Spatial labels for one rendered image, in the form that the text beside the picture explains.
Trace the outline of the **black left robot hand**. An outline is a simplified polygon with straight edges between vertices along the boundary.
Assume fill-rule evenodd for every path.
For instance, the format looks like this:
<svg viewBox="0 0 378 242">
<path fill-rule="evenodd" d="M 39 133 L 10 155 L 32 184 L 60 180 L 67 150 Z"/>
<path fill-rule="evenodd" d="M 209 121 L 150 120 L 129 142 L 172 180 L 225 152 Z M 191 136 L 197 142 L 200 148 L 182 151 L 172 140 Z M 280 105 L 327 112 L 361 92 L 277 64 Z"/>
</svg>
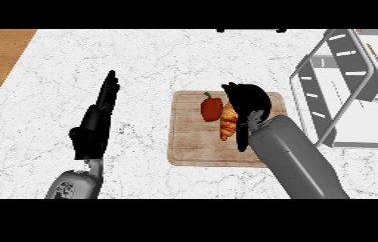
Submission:
<svg viewBox="0 0 378 242">
<path fill-rule="evenodd" d="M 111 70 L 103 83 L 97 103 L 86 111 L 80 126 L 70 130 L 77 160 L 104 157 L 119 91 L 119 78 L 116 71 Z"/>
</svg>

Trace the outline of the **wooden cutting board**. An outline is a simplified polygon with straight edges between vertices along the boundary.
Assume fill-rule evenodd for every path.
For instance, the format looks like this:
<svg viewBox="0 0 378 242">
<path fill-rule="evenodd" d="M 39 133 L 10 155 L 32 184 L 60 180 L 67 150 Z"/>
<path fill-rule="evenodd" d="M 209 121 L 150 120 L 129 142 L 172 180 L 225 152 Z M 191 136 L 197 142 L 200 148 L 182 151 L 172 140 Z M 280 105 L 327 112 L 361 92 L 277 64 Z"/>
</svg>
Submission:
<svg viewBox="0 0 378 242">
<path fill-rule="evenodd" d="M 169 162 L 176 166 L 265 168 L 255 151 L 238 151 L 237 135 L 221 139 L 221 121 L 206 122 L 201 103 L 203 91 L 173 94 L 169 134 Z"/>
</svg>

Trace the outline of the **golden croissant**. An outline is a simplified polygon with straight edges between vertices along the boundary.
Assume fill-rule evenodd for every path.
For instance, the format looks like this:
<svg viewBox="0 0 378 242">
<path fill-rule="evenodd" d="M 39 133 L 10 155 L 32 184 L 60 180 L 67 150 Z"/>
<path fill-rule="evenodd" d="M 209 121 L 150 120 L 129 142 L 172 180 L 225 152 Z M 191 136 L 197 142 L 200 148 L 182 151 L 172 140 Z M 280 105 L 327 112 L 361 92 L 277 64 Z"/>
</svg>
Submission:
<svg viewBox="0 0 378 242">
<path fill-rule="evenodd" d="M 224 141 L 235 134 L 237 132 L 237 121 L 238 121 L 238 113 L 234 109 L 231 103 L 228 103 L 222 110 L 221 116 L 221 139 Z"/>
</svg>

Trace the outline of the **red bell pepper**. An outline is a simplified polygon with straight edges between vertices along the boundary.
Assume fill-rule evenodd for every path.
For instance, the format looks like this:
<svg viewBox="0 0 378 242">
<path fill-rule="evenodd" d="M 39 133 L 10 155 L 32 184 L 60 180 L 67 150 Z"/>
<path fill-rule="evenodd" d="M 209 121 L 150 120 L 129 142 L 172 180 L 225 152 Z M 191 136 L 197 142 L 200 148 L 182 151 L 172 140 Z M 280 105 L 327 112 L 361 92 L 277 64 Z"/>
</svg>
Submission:
<svg viewBox="0 0 378 242">
<path fill-rule="evenodd" d="M 207 99 L 201 103 L 201 115 L 206 122 L 218 121 L 222 115 L 224 102 L 215 98 L 209 92 L 204 93 Z"/>
</svg>

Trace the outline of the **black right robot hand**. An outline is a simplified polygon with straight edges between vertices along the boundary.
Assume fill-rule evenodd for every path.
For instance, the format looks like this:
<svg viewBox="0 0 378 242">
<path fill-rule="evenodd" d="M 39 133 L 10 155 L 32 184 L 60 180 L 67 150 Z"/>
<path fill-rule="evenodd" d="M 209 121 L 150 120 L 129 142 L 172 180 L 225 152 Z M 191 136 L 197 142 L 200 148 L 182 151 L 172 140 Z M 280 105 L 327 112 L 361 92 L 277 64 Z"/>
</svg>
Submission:
<svg viewBox="0 0 378 242">
<path fill-rule="evenodd" d="M 244 152 L 249 147 L 250 133 L 259 129 L 271 115 L 272 102 L 266 91 L 255 84 L 230 82 L 222 85 L 222 88 L 238 114 L 237 143 L 238 150 Z"/>
</svg>

